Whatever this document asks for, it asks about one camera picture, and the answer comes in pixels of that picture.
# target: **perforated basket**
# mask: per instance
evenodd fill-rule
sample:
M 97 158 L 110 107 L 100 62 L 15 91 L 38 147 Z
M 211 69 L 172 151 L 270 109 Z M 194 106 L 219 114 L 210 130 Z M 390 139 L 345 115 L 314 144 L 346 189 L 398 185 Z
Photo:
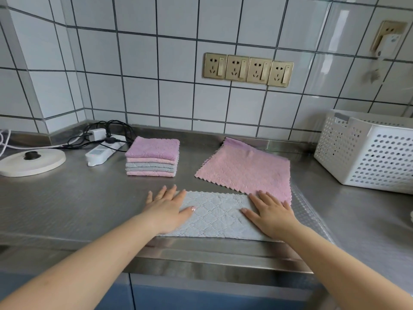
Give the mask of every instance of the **perforated basket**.
M 331 110 L 314 157 L 344 185 L 413 194 L 413 119 Z

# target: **white power strip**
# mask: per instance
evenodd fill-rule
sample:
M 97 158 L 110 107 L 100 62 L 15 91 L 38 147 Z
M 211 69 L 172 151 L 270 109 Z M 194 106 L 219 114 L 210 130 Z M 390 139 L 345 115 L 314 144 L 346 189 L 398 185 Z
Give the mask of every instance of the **white power strip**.
M 118 140 L 126 141 L 125 136 L 111 135 L 111 137 L 116 138 Z M 98 145 L 97 147 L 95 147 L 94 149 L 90 150 L 88 153 L 85 154 L 86 160 L 88 162 L 88 166 L 95 166 L 95 165 L 100 165 L 100 164 L 105 163 L 105 161 L 125 143 L 102 142 L 102 144 L 110 148 L 107 148 L 102 145 Z

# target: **pink folded towel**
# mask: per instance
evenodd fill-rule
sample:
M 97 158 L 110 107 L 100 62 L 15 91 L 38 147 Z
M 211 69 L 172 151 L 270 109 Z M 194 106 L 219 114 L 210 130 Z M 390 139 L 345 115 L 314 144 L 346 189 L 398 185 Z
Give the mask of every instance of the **pink folded towel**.
M 163 177 L 174 177 L 175 173 L 163 172 L 163 171 L 128 171 L 127 175 L 134 176 L 163 176 Z
M 160 159 L 160 158 L 126 158 L 128 163 L 136 163 L 136 162 L 157 162 L 157 163 L 168 163 L 168 164 L 175 164 L 176 161 L 168 160 L 168 159 Z
M 151 157 L 175 161 L 178 154 L 178 139 L 146 139 L 136 137 L 125 156 L 129 158 Z
M 292 199 L 288 159 L 228 137 L 195 177 L 244 193 L 262 190 L 280 201 L 291 203 Z

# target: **folded towel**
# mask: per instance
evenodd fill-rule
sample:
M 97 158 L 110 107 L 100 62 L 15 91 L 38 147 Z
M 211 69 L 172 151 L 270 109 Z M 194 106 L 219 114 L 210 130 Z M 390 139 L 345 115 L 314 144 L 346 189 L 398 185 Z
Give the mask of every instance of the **folded towel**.
M 127 175 L 134 176 L 163 176 L 163 177 L 175 177 L 176 173 L 162 172 L 162 171 L 129 171 Z
M 226 137 L 221 148 L 196 172 L 195 177 L 236 191 L 268 191 L 291 202 L 290 161 Z
M 275 241 L 263 234 L 240 208 L 257 212 L 248 196 L 233 193 L 189 191 L 181 210 L 195 206 L 192 216 L 180 227 L 162 236 L 222 237 Z
M 138 167 L 127 167 L 126 168 L 127 172 L 131 171 L 162 171 L 162 172 L 169 172 L 169 173 L 174 173 L 176 172 L 176 169 L 170 169 L 168 167 L 157 167 L 157 166 L 138 166 Z
M 178 139 L 146 139 L 136 137 L 125 156 L 130 158 L 152 157 L 176 161 L 178 154 Z
M 168 163 L 175 164 L 176 160 L 160 159 L 160 158 L 126 158 L 127 163 L 136 162 L 158 162 L 158 163 Z
M 157 162 L 134 162 L 126 163 L 126 167 L 164 167 L 166 169 L 174 169 L 176 164 L 157 163 Z

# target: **electrical outlet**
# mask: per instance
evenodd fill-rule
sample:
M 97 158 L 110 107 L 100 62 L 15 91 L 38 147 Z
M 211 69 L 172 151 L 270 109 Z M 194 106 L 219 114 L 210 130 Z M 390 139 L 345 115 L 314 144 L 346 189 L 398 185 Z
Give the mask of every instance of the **electrical outlet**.
M 226 54 L 205 53 L 204 77 L 224 79 L 227 57 Z
M 294 63 L 273 61 L 268 86 L 288 87 Z
M 229 81 L 245 81 L 247 79 L 249 57 L 229 55 L 225 79 Z
M 266 84 L 268 74 L 270 73 L 271 62 L 270 59 L 251 57 L 248 66 L 247 82 Z
M 370 47 L 370 51 L 376 52 L 377 47 L 380 44 L 380 41 L 382 40 L 384 35 L 389 35 L 389 34 L 397 34 L 397 35 L 402 35 L 405 31 L 405 28 L 407 26 L 406 22 L 395 22 L 392 20 L 384 20 L 380 24 L 379 30 L 376 33 L 376 36 L 374 37 L 374 41 Z

